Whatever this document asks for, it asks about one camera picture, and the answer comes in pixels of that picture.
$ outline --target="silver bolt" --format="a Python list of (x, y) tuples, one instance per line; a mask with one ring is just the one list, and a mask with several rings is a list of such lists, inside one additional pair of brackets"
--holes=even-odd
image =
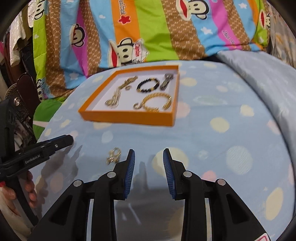
[(81, 184), (82, 184), (82, 181), (80, 181), (80, 180), (76, 180), (76, 181), (73, 182), (73, 185), (75, 187), (79, 187)]
[(226, 182), (225, 182), (224, 179), (219, 179), (218, 184), (221, 185), (221, 186), (224, 186), (226, 184)]
[(113, 178), (115, 176), (116, 176), (115, 172), (108, 172), (108, 174), (107, 174), (107, 177), (109, 177), (109, 178)]
[(183, 172), (183, 175), (184, 175), (185, 177), (191, 177), (191, 176), (192, 176), (192, 173), (189, 172), (189, 171), (186, 171), (186, 172)]

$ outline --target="orange box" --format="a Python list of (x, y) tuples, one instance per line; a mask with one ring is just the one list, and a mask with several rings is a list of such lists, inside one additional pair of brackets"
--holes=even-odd
[[(144, 124), (144, 125), (154, 125), (154, 126), (173, 126), (176, 118), (177, 103), (178, 103), (178, 91), (179, 91), (179, 66), (178, 65), (161, 65), (161, 66), (147, 66), (147, 67), (138, 67), (132, 69), (121, 69), (114, 72), (110, 75), (96, 90), (92, 95), (85, 101), (85, 103), (78, 110), (83, 119), (87, 121), (99, 121), (99, 122), (112, 122), (112, 123), (130, 123), (130, 124)], [(160, 91), (159, 88), (150, 93), (139, 93), (136, 91), (136, 86), (147, 78), (147, 76), (154, 77), (153, 74), (149, 72), (157, 73), (159, 76), (163, 76), (163, 79), (160, 80), (160, 84), (164, 80), (164, 73), (173, 73), (174, 78), (170, 81), (167, 89), (165, 91)], [(105, 103), (106, 96), (108, 99), (111, 99), (113, 95), (112, 88), (120, 86), (123, 82), (116, 80), (116, 78), (127, 79), (137, 75), (139, 78), (132, 83), (132, 88), (127, 91), (124, 88), (121, 90), (121, 96), (119, 99), (119, 104), (122, 106), (116, 109), (106, 109), (102, 103)], [(159, 108), (159, 112), (148, 112), (143, 108), (139, 110), (133, 109), (133, 103), (137, 98), (139, 100), (143, 99), (146, 95), (156, 92), (167, 92), (170, 93), (172, 97), (172, 104), (170, 108), (166, 111), (163, 111), (162, 108)], [(128, 110), (125, 110), (125, 104), (127, 102)]]

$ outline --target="human hand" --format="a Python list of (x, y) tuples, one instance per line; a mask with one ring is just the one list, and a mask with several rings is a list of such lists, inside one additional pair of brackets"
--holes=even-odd
[[(32, 181), (32, 179), (33, 179), (33, 175), (32, 175), (32, 173), (30, 171), (28, 171), (27, 172), (27, 181), (25, 183), (25, 190), (29, 193), (29, 199), (30, 199), (29, 206), (31, 208), (36, 208), (36, 206), (37, 206), (37, 194), (36, 194), (36, 192), (34, 190), (35, 184)], [(2, 188), (2, 192), (3, 192), (3, 195), (4, 195), (6, 205), (9, 207), (9, 209), (11, 211), (13, 211), (16, 215), (20, 216), (19, 212), (17, 211), (17, 209), (15, 208), (15, 206), (14, 206), (14, 204), (12, 202), (13, 200), (16, 199), (16, 194), (15, 194), (14, 190), (12, 190), (9, 187), (4, 186)]]

